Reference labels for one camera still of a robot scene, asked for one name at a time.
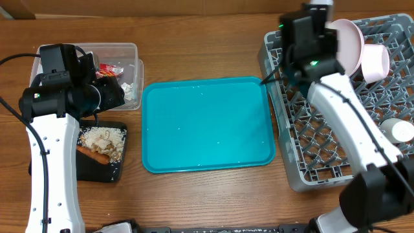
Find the orange carrot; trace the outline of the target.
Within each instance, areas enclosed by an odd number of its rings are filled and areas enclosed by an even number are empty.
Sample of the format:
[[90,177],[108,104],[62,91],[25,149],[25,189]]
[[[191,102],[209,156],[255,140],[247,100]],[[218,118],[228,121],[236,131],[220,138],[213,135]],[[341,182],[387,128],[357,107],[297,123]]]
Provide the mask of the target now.
[[94,159],[95,161],[99,162],[100,164],[109,164],[110,163],[110,158],[108,155],[99,153],[97,151],[93,151],[89,148],[83,147],[83,146],[77,146],[76,149],[85,154],[86,156]]

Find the white paper cup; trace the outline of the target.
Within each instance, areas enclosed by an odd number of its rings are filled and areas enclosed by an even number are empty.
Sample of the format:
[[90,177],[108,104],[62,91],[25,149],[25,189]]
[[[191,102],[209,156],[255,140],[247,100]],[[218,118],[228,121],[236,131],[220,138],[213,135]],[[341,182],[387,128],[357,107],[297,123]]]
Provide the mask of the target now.
[[394,144],[413,139],[413,124],[398,118],[389,118],[379,125],[384,136]]

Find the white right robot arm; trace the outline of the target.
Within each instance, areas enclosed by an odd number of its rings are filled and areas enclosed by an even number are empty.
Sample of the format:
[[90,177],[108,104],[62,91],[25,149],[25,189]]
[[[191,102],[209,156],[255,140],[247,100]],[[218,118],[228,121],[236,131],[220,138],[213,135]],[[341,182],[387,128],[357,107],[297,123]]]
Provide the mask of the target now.
[[319,111],[353,171],[339,205],[310,220],[309,232],[368,232],[413,212],[413,161],[379,130],[337,60],[338,33],[327,28],[330,4],[305,3],[280,19],[283,79]]

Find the foil ball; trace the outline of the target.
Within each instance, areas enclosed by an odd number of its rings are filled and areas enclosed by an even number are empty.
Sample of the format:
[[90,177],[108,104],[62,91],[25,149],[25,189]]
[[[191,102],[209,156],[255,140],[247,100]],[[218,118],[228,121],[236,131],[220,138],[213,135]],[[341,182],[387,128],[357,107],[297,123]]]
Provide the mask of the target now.
[[127,83],[123,83],[121,85],[121,88],[124,90],[124,98],[128,101],[134,99],[134,94],[133,94],[133,83],[131,84],[127,84]]

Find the pink bowl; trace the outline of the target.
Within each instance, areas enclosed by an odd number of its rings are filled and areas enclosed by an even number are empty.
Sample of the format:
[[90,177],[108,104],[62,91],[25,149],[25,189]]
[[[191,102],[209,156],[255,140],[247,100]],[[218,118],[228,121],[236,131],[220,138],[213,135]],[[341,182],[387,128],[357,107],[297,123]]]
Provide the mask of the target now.
[[365,44],[361,69],[366,83],[383,80],[389,73],[390,58],[387,48],[381,44]]

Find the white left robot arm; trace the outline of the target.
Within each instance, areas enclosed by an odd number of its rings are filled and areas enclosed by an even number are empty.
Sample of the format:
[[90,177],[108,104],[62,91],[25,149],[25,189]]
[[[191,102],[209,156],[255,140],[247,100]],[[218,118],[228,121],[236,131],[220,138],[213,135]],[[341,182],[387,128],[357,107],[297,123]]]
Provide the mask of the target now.
[[78,201],[76,145],[80,119],[124,105],[116,78],[96,75],[96,58],[71,44],[39,49],[43,72],[19,108],[31,147],[27,232],[85,232]]

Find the white round plate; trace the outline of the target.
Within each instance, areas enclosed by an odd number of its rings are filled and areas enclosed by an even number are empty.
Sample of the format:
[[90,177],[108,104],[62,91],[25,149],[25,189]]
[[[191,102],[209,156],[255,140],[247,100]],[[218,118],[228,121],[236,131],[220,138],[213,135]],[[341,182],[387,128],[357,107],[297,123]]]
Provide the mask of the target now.
[[338,51],[336,59],[345,69],[345,74],[354,74],[361,62],[364,51],[364,37],[361,30],[348,19],[337,19],[329,24],[327,28],[335,29],[338,38]]

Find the red snack wrapper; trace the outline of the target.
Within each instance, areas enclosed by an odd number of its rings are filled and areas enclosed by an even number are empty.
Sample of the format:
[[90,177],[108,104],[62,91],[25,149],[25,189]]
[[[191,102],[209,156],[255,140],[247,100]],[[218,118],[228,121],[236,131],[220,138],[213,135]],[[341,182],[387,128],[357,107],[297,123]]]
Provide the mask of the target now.
[[123,73],[124,73],[124,69],[122,67],[118,67],[115,65],[109,65],[105,63],[101,63],[99,66],[99,70],[96,71],[96,75],[98,78],[103,78],[103,77],[118,78]]

